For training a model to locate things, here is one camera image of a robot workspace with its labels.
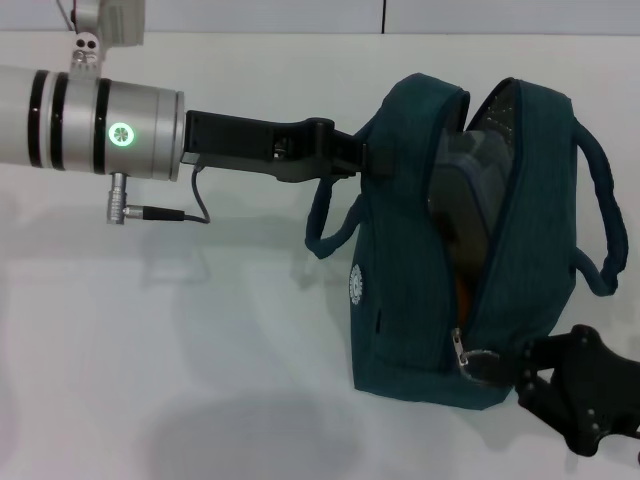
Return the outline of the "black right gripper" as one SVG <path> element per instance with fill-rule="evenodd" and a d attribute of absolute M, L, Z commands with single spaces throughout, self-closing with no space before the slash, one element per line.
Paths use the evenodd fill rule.
<path fill-rule="evenodd" d="M 537 375 L 541 370 L 553 370 L 550 382 Z M 518 404 L 578 455 L 594 456 L 608 436 L 640 441 L 640 362 L 613 352 L 586 325 L 517 351 L 463 349 L 462 376 L 483 386 L 516 386 Z"/>

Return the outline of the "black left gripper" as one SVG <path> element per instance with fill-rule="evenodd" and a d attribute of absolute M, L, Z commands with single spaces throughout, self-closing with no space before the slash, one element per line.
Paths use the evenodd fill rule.
<path fill-rule="evenodd" d="M 392 176 L 393 158 L 374 149 L 370 133 L 365 127 L 355 134 L 337 131 L 323 118 L 278 123 L 190 110 L 184 151 L 197 156 L 199 167 L 266 174 L 285 183 Z"/>

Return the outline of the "orange pear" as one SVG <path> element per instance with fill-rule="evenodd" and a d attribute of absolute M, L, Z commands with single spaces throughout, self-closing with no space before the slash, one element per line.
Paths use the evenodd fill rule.
<path fill-rule="evenodd" d="M 474 305 L 477 277 L 465 272 L 454 273 L 457 301 L 457 325 L 463 327 L 471 316 Z"/>

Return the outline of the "teal insulated lunch bag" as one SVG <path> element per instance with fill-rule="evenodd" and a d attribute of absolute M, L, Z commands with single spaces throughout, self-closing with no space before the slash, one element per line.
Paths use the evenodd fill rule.
<path fill-rule="evenodd" d="M 362 175 L 332 235 L 324 228 L 333 182 L 316 190 L 307 248 L 324 259 L 355 243 L 348 288 L 360 391 L 472 410 L 499 404 L 513 386 L 464 378 L 462 350 L 517 351 L 547 337 L 578 278 L 610 296 L 626 267 L 628 236 L 610 164 L 571 99 L 507 78 L 476 112 L 469 103 L 467 91 L 442 80 L 421 73 L 401 80 L 363 126 L 374 149 L 393 158 L 393 175 Z M 442 132 L 468 130 L 500 133 L 512 167 L 471 316 L 459 327 L 456 270 L 428 192 Z"/>

